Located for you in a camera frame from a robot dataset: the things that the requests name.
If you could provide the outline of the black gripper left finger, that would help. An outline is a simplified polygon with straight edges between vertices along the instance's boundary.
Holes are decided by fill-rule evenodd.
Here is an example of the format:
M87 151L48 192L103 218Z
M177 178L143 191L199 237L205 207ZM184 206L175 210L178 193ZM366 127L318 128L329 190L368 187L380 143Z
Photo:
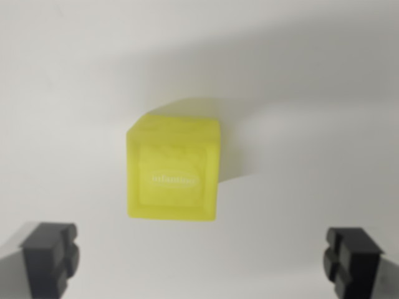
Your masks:
M26 222L1 244L1 298L62 298L79 266L74 223Z

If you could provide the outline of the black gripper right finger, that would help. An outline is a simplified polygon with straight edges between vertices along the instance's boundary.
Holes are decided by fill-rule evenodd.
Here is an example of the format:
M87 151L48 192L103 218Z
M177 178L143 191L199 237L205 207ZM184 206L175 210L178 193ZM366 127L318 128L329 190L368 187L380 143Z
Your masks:
M398 298L398 232L330 227L323 255L337 298Z

